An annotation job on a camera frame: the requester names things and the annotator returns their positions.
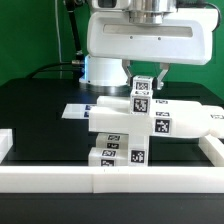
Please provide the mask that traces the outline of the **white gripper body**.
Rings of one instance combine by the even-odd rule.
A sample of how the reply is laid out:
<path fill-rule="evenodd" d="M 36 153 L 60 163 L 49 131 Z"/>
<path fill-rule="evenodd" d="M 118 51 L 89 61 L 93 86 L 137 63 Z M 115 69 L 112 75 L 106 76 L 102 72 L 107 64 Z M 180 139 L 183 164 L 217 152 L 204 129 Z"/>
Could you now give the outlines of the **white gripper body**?
<path fill-rule="evenodd" d="M 211 60 L 217 20 L 214 9 L 181 8 L 160 25 L 133 24 L 126 12 L 96 12 L 87 49 L 94 57 L 204 65 Z"/>

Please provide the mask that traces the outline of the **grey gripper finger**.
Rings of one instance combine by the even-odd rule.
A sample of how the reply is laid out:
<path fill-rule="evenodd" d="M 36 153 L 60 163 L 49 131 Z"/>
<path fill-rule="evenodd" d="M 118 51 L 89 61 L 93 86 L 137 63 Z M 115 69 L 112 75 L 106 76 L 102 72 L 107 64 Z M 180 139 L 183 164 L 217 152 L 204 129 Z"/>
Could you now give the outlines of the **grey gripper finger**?
<path fill-rule="evenodd" d="M 170 64 L 169 63 L 161 63 L 160 64 L 161 72 L 156 78 L 156 89 L 161 90 L 163 88 L 163 78 L 166 76 L 166 74 L 169 72 Z"/>
<path fill-rule="evenodd" d="M 127 85 L 132 86 L 133 85 L 133 75 L 130 71 L 131 68 L 131 62 L 129 60 L 122 60 L 122 68 L 127 76 Z"/>

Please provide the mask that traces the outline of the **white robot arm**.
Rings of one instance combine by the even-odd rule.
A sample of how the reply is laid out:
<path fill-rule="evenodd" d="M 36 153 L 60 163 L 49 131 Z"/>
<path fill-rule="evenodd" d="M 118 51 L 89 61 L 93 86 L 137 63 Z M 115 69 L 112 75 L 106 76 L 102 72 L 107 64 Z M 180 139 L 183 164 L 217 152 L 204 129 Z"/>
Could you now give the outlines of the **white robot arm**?
<path fill-rule="evenodd" d="M 204 65 L 211 60 L 219 8 L 198 0 L 86 0 L 90 6 L 83 82 L 120 87 L 130 82 L 132 61 Z"/>

